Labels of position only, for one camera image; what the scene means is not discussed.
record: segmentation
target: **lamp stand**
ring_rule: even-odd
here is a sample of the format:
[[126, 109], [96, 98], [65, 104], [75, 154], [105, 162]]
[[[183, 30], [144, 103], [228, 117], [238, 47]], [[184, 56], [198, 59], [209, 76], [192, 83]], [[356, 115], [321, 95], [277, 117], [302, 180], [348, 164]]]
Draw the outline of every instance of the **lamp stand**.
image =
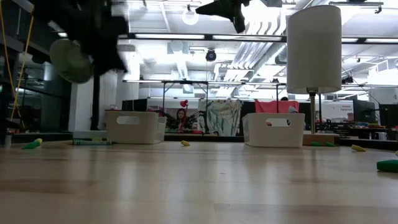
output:
[[315, 95], [316, 93], [310, 93], [311, 99], [311, 134], [315, 134]]

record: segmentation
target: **yellow toy piece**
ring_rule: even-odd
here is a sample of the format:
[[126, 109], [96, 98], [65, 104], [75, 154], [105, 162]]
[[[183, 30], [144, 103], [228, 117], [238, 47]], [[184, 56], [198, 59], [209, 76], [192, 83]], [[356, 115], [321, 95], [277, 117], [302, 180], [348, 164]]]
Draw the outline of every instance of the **yellow toy piece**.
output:
[[361, 146], [352, 145], [351, 148], [357, 152], [366, 152], [366, 150], [364, 148], [362, 148]]
[[181, 141], [181, 144], [182, 144], [183, 146], [189, 146], [189, 142], [187, 142], [187, 141]]

